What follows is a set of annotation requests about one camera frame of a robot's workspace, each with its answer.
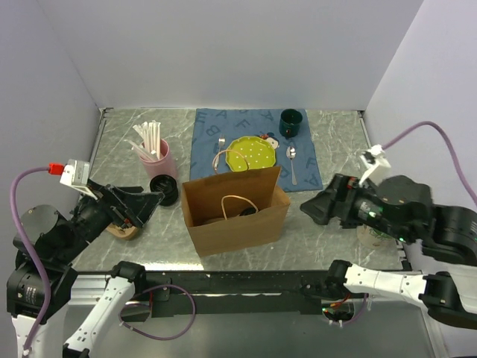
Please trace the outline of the black coffee cup lid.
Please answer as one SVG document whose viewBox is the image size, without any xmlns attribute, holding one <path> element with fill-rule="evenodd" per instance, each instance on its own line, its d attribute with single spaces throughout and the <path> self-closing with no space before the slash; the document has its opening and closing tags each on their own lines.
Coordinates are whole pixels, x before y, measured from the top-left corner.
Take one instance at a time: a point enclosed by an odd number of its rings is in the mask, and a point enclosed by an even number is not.
<svg viewBox="0 0 477 358">
<path fill-rule="evenodd" d="M 253 214 L 257 213 L 257 212 L 258 212 L 258 210 L 255 209 L 254 207 L 248 207 L 248 208 L 242 210 L 239 215 L 240 215 L 240 216 L 249 216 L 249 215 L 253 215 Z"/>
</svg>

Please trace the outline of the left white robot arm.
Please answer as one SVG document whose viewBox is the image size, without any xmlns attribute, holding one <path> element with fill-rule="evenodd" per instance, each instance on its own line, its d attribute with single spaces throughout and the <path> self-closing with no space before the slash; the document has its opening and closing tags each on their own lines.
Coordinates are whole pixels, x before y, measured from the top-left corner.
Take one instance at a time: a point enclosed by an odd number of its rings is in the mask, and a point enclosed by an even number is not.
<svg viewBox="0 0 477 358">
<path fill-rule="evenodd" d="M 83 195 L 66 219 L 55 207 L 38 205 L 19 215 L 14 182 L 10 208 L 17 228 L 13 244 L 16 268 L 7 281 L 7 311 L 16 331 L 18 357 L 92 357 L 95 344 L 129 300 L 148 290 L 145 268 L 120 262 L 115 265 L 100 299 L 77 333 L 67 341 L 60 334 L 78 273 L 72 261 L 110 225 L 141 228 L 164 195 L 144 192 L 140 186 L 102 186 L 89 181 L 91 194 Z"/>
</svg>

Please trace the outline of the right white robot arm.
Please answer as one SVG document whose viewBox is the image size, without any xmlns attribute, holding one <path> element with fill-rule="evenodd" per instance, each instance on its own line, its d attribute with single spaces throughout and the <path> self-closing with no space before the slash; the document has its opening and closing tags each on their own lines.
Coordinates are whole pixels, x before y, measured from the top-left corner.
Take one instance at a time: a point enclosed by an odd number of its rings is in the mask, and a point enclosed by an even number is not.
<svg viewBox="0 0 477 358">
<path fill-rule="evenodd" d="M 476 212 L 436 204 L 431 188 L 397 175 L 359 185 L 336 174 L 328 187 L 301 204 L 315 224 L 337 219 L 343 229 L 366 226 L 417 252 L 421 272 L 399 274 L 333 260 L 316 289 L 328 298 L 364 294 L 403 301 L 450 327 L 476 328 Z"/>
</svg>

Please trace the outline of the brown cardboard cup carrier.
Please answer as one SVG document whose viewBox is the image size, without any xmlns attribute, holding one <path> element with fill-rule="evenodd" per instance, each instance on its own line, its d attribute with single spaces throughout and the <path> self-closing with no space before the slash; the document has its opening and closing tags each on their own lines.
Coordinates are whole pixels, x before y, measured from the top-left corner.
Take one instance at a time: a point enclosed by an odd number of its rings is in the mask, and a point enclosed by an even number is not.
<svg viewBox="0 0 477 358">
<path fill-rule="evenodd" d="M 106 227 L 106 231 L 111 233 L 117 239 L 130 241 L 135 238 L 140 229 L 134 226 L 122 228 L 114 224 L 110 224 Z"/>
</svg>

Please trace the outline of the brown paper bag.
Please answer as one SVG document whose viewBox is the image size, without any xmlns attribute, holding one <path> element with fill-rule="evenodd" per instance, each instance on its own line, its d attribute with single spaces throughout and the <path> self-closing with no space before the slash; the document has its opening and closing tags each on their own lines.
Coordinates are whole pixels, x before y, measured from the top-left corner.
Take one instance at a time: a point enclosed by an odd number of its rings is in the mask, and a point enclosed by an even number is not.
<svg viewBox="0 0 477 358">
<path fill-rule="evenodd" d="M 182 184 L 183 219 L 199 257 L 276 242 L 290 198 L 277 185 L 280 168 L 214 174 Z M 240 216 L 254 207 L 257 213 Z M 208 219 L 226 221 L 203 225 Z"/>
</svg>

